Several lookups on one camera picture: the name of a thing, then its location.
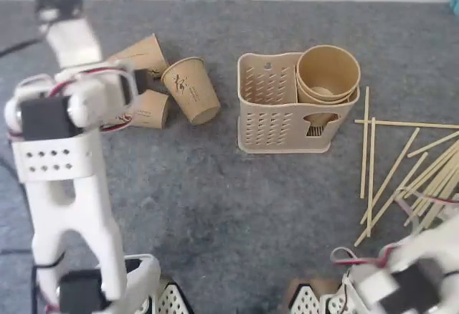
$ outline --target utensil holder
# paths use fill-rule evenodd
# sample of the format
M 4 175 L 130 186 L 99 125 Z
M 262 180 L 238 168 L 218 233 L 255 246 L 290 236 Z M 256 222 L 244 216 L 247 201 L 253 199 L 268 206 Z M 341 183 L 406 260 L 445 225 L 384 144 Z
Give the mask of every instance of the utensil holder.
M 239 58 L 238 144 L 246 153 L 323 153 L 359 99 L 357 87 L 345 103 L 298 103 L 295 65 L 301 55 L 244 54 Z M 309 116 L 317 113 L 334 117 L 325 126 L 311 127 Z

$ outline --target cable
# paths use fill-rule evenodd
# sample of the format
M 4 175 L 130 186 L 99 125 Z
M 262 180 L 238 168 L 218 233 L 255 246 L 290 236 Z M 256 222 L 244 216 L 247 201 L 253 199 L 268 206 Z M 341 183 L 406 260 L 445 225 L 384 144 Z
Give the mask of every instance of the cable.
M 38 287 L 38 284 L 37 284 L 37 270 L 40 270 L 40 269 L 52 269 L 52 268 L 58 266 L 61 263 L 61 261 L 63 261 L 64 257 L 65 257 L 65 252 L 63 252 L 59 256 L 59 258 L 57 258 L 57 260 L 55 262 L 53 262 L 52 264 L 47 264 L 47 265 L 33 264 L 32 265 L 32 272 L 31 272 L 32 286 L 31 286 L 31 292 L 30 292 L 30 295 L 32 297 L 32 314 L 38 314 L 37 298 L 38 298 L 38 294 L 39 294 L 39 287 Z M 55 310 L 59 310 L 59 308 L 57 306 L 50 305 L 48 300 L 46 300 L 46 302 L 47 302 L 47 313 L 49 313 L 50 310 L 54 310 L 54 309 Z
M 45 30 L 42 32 L 42 34 L 39 37 L 35 37 L 35 38 L 32 38 L 32 39 L 24 40 L 23 42 L 17 43 L 15 45 L 7 47 L 6 49 L 1 50 L 0 51 L 0 58 L 5 57 L 5 56 L 7 56 L 9 54 L 12 54 L 14 52 L 21 51 L 21 50 L 23 50 L 23 49 L 25 49 L 27 47 L 32 46 L 32 45 L 39 44 L 39 43 L 43 42 L 43 40 L 46 38 L 46 36 L 47 36 L 47 34 L 49 32 L 50 27 L 51 27 L 51 24 L 48 24 L 45 27 Z
M 348 300 L 348 296 L 347 296 L 347 284 L 343 285 L 344 286 L 344 303 L 343 303 L 343 307 L 342 309 L 339 311 L 339 314 L 343 314 L 344 311 L 346 310 L 346 307 L 347 307 L 347 300 Z
M 122 130 L 124 128 L 127 128 L 131 123 L 132 123 L 132 119 L 130 119 L 128 122 L 124 122 L 124 123 L 121 123 L 121 124 L 111 125 L 111 126 L 107 126 L 107 127 L 101 126 L 100 127 L 100 131 L 102 131 L 104 133 L 109 133 L 109 132 L 113 132 L 113 131 Z
M 455 270 L 455 271 L 450 271 L 450 272 L 447 272 L 443 275 L 443 279 L 445 278 L 448 278 L 448 277 L 452 277 L 452 276 L 457 276 L 459 275 L 459 270 Z

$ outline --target gray carpet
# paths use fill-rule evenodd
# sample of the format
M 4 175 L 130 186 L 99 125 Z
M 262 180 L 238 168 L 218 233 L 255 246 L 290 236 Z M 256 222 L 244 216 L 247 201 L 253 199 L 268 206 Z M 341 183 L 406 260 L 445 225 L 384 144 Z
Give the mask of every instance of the gray carpet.
M 1 48 L 34 35 L 32 9 L 0 1 Z M 155 32 L 170 61 L 204 57 L 222 102 L 203 126 L 190 126 L 175 107 L 166 130 L 129 128 L 104 139 L 126 252 L 155 254 L 196 313 L 276 313 L 290 278 L 340 275 L 328 255 L 352 245 L 366 205 L 358 198 L 362 126 L 352 123 L 363 117 L 363 98 L 328 153 L 246 155 L 236 131 L 241 54 L 336 44 L 360 61 L 378 119 L 458 121 L 459 22 L 446 5 L 117 0 L 89 2 L 87 14 L 105 55 Z M 0 60 L 0 101 L 24 77 L 56 70 L 47 45 Z M 4 131 L 3 119 L 0 125 Z M 378 127 L 376 188 L 412 130 Z M 424 129 L 415 147 L 449 132 Z M 6 139 L 0 152 L 11 160 Z M 389 190 L 414 162 L 403 162 Z M 0 248 L 28 247 L 19 192 L 4 170 L 0 177 Z M 358 253 L 403 237 L 402 220 L 396 207 L 389 210 Z M 72 234 L 68 255 L 71 267 L 95 263 Z M 0 257 L 0 313 L 29 312 L 30 262 Z

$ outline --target paper cup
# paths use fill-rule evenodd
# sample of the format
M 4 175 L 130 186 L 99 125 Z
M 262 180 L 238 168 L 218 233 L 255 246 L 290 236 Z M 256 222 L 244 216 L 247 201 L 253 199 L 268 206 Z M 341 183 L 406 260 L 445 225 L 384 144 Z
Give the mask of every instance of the paper cup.
M 132 120 L 132 126 L 162 129 L 169 113 L 169 101 L 168 95 L 147 90 L 139 95 L 133 113 L 124 113 L 110 121 L 110 124 L 121 124 Z
M 304 52 L 296 72 L 301 87 L 311 97 L 326 102 L 350 96 L 361 76 L 355 57 L 333 45 L 318 45 Z
M 298 77 L 296 78 L 296 86 L 298 89 L 298 102 L 300 103 L 308 103 L 308 104 L 316 104 L 316 105 L 337 105 L 340 103 L 344 103 L 351 96 L 351 93 L 349 93 L 349 95 L 347 95 L 346 97 L 342 97 L 341 99 L 334 100 L 334 101 L 325 101 L 325 100 L 317 99 L 316 97 L 313 97 L 311 94 L 309 94 L 304 88 L 304 86 L 301 84 Z
M 148 69 L 150 75 L 156 78 L 161 77 L 164 70 L 169 66 L 163 56 L 155 34 L 114 54 L 108 60 L 129 60 L 134 64 L 135 70 Z
M 211 120 L 220 110 L 204 61 L 198 57 L 174 63 L 163 73 L 161 81 L 193 125 Z

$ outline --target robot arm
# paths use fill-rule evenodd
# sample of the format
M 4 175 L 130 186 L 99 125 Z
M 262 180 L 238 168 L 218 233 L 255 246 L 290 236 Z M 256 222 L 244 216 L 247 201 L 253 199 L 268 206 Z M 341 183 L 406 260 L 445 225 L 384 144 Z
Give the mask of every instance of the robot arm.
M 18 137 L 11 145 L 34 225 L 37 279 L 63 313 L 155 313 L 154 303 L 145 303 L 157 297 L 159 263 L 149 254 L 124 256 L 100 137 L 100 126 L 135 105 L 144 88 L 129 64 L 101 60 L 81 7 L 81 0 L 37 0 L 38 20 L 63 70 L 22 81 L 4 109 Z M 72 182 L 74 198 L 62 181 Z M 67 230 L 80 233 L 98 268 L 64 272 Z

